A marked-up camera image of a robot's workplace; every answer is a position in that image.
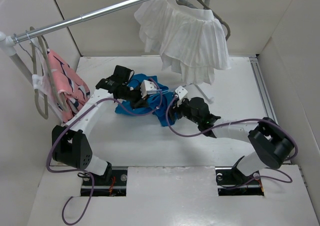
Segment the blue t shirt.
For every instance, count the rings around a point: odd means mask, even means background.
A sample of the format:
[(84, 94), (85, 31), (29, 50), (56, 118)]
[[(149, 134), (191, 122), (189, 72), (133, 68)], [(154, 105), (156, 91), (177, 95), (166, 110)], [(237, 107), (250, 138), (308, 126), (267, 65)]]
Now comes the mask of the blue t shirt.
[[(138, 86), (139, 83), (142, 83), (143, 80), (149, 80), (150, 78), (152, 78), (157, 83), (157, 85), (160, 89), (164, 89), (164, 90), (169, 89), (167, 86), (162, 85), (158, 82), (157, 76), (147, 76), (145, 74), (135, 74), (132, 77), (132, 79), (130, 80), (130, 82), (128, 83), (128, 86), (129, 87), (136, 87), (136, 86)], [(162, 95), (162, 102), (160, 105), (161, 96), (150, 96), (147, 99), (147, 102), (149, 105), (148, 108), (132, 109), (130, 107), (129, 102), (126, 102), (126, 101), (122, 102), (122, 106), (124, 106), (128, 111), (131, 111), (132, 113), (134, 113), (136, 115), (147, 114), (147, 113), (151, 112), (152, 110), (156, 109), (156, 107), (158, 107), (158, 109), (155, 112), (153, 112), (152, 114), (157, 116), (158, 120), (160, 121), (160, 124), (163, 127), (166, 127), (166, 126), (168, 126), (168, 123), (166, 121), (166, 109), (173, 98), (174, 98), (173, 94)]]

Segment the light blue wire hanger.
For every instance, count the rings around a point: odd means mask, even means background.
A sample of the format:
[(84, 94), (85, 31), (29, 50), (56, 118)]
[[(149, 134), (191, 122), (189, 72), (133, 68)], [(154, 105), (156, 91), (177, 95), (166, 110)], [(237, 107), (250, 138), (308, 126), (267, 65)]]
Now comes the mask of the light blue wire hanger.
[(147, 92), (147, 96), (160, 96), (160, 95), (166, 95), (166, 94), (173, 94), (175, 95), (175, 89), (170, 88), (167, 90), (164, 89), (154, 89)]

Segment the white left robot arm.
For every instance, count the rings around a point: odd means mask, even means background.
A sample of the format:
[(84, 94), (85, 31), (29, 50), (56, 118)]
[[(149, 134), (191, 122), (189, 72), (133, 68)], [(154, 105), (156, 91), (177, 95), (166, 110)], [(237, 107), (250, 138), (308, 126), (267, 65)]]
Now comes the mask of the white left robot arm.
[(93, 154), (88, 137), (105, 111), (119, 100), (130, 102), (134, 107), (146, 107), (148, 93), (156, 90), (152, 78), (137, 86), (129, 86), (133, 71), (117, 65), (113, 74), (101, 79), (81, 110), (64, 126), (52, 130), (52, 149), (47, 163), (52, 160), (70, 167), (72, 171), (90, 172), (100, 184), (107, 184), (112, 177), (111, 163)]

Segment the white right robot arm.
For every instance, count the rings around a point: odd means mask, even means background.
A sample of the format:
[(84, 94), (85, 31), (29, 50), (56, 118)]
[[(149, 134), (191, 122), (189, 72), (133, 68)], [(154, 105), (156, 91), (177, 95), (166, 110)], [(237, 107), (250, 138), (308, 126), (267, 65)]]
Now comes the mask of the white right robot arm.
[(243, 183), (255, 172), (277, 170), (298, 154), (295, 140), (273, 119), (264, 117), (228, 121), (212, 114), (200, 97), (180, 100), (175, 96), (165, 112), (166, 121), (186, 118), (197, 125), (198, 133), (211, 138), (228, 138), (250, 144), (253, 152), (242, 156), (231, 168), (231, 177)]

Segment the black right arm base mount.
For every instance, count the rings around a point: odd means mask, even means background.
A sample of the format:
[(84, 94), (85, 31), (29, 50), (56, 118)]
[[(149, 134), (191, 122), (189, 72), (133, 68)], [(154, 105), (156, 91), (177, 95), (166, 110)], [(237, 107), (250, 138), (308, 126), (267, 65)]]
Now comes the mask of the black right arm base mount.
[(215, 180), (219, 196), (264, 196), (259, 171), (245, 176), (237, 168), (243, 156), (232, 167), (216, 167)]

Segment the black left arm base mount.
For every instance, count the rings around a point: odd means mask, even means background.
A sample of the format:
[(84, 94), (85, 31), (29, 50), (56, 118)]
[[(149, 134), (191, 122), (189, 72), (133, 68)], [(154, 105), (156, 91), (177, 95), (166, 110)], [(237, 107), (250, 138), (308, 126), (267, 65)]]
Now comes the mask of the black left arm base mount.
[[(82, 179), (80, 195), (88, 197), (92, 190), (92, 178), (88, 173), (77, 174)], [(93, 174), (93, 197), (125, 197), (127, 194), (128, 167), (115, 167), (108, 163), (104, 175)]]

